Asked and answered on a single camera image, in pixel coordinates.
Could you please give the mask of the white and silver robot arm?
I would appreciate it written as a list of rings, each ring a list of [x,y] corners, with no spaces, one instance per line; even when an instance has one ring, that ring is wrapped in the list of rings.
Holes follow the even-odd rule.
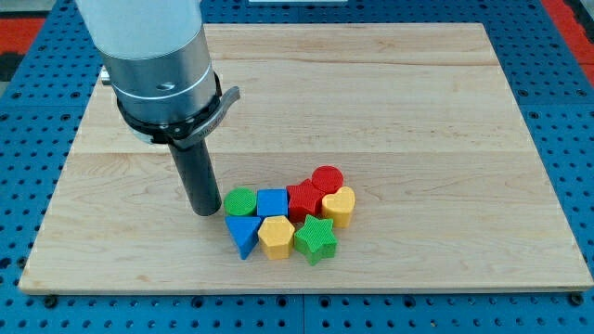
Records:
[[[199,0],[76,0],[120,113],[157,143],[213,112],[217,83]]]

